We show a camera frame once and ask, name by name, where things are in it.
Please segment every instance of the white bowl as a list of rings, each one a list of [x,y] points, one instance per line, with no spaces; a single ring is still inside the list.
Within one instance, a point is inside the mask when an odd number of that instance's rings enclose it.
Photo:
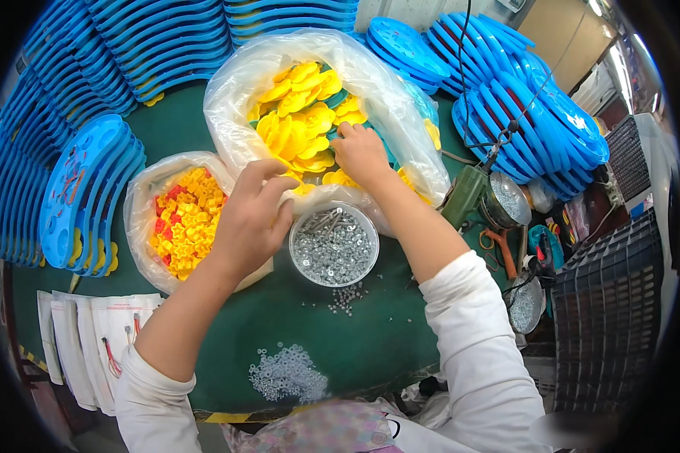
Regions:
[[[330,285],[326,284],[324,282],[318,281],[312,277],[310,277],[307,273],[304,271],[304,266],[298,262],[295,259],[294,255],[294,240],[295,236],[297,235],[297,231],[299,231],[299,228],[308,221],[308,219],[314,214],[314,213],[319,213],[322,211],[327,211],[331,210],[333,208],[342,208],[346,213],[351,214],[355,219],[357,219],[357,222],[360,224],[360,227],[365,230],[365,233],[368,234],[368,240],[371,242],[371,258],[368,260],[367,267],[363,269],[363,271],[360,273],[360,277],[346,283],[346,284],[336,284],[336,285]],[[292,262],[294,263],[295,267],[299,270],[300,274],[305,276],[308,280],[312,281],[313,283],[316,283],[318,285],[322,286],[328,286],[330,288],[341,288],[343,286],[348,286],[352,284],[356,284],[357,282],[361,281],[366,275],[368,275],[374,265],[376,265],[376,261],[378,260],[378,252],[380,250],[380,240],[378,238],[378,231],[376,230],[376,227],[372,224],[371,219],[363,213],[363,211],[359,210],[352,204],[348,204],[345,202],[327,202],[327,203],[322,203],[322,204],[316,204],[315,206],[309,208],[305,213],[300,216],[299,219],[297,219],[297,222],[292,225],[292,229],[290,229],[290,238],[289,238],[289,248],[290,248],[290,256],[292,257]]]

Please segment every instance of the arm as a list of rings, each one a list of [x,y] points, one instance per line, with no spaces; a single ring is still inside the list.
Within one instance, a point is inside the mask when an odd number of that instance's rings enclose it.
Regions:
[[[286,170],[274,159],[247,165],[222,209],[212,251],[126,349],[115,399],[129,450],[200,450],[186,396],[196,380],[199,348],[239,282],[282,245],[292,201],[277,205],[285,190],[298,186],[290,177],[276,177]]]
[[[438,432],[479,451],[549,451],[529,438],[529,425],[544,415],[542,399],[484,261],[390,169],[374,131],[347,123],[338,130],[338,163],[381,207],[427,302],[452,415]]]

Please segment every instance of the person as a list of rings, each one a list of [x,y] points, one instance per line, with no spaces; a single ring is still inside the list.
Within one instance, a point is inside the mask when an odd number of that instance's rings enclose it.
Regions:
[[[435,430],[383,399],[328,402],[254,435],[225,425],[233,451],[551,451],[529,436],[544,415],[524,367],[501,292],[484,261],[390,168],[378,135],[344,122],[333,140],[345,173],[378,203],[426,300],[450,392],[450,420]],[[212,251],[151,316],[123,355],[116,395],[130,451],[201,451],[188,393],[209,325],[236,285],[280,247],[297,187],[275,159],[250,162],[217,225]]]

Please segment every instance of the hand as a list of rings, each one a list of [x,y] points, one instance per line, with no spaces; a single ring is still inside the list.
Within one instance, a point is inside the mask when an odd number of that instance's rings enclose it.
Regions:
[[[292,225],[292,199],[279,207],[282,193],[296,188],[287,167],[276,159],[250,162],[239,175],[222,209],[211,258],[235,284],[257,270],[282,246]]]
[[[373,129],[362,124],[351,126],[342,122],[338,137],[330,143],[335,148],[335,160],[353,181],[370,191],[374,184],[396,173],[388,165],[383,141]]]

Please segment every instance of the green table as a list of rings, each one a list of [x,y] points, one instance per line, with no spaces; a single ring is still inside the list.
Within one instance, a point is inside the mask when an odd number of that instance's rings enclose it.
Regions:
[[[201,111],[203,97],[203,83],[182,86],[153,107],[139,106],[126,119],[145,145],[146,166],[182,151],[215,151]],[[473,158],[467,149],[461,149],[450,118],[453,100],[443,95],[435,99],[440,104],[444,149]],[[462,166],[447,157],[444,163],[452,178]],[[123,231],[122,202],[116,212],[111,237],[118,244],[119,267],[108,277],[82,278],[77,294],[123,296],[157,292],[133,264]],[[483,257],[486,251],[479,248],[478,241],[481,229],[476,226],[464,236]],[[515,235],[510,235],[509,245],[516,253]],[[285,345],[297,343],[309,352],[317,370],[328,377],[332,397],[379,395],[436,373],[439,370],[436,336],[425,322],[425,303],[417,286],[405,289],[410,275],[399,243],[381,236],[378,262],[363,280],[363,290],[367,289],[368,294],[354,304],[353,317],[332,314],[327,309],[333,300],[331,290],[299,275],[285,243],[275,255],[274,272],[231,296],[209,329],[196,366],[197,385],[189,396],[192,407],[232,414],[289,412],[293,402],[268,402],[248,380],[249,365],[259,362],[257,349],[266,348],[274,354],[279,341]],[[13,267],[18,340],[26,352],[36,356],[36,362],[44,360],[36,290],[67,291],[71,276],[68,270],[49,266]],[[494,273],[494,278],[499,285],[505,285],[503,268]]]

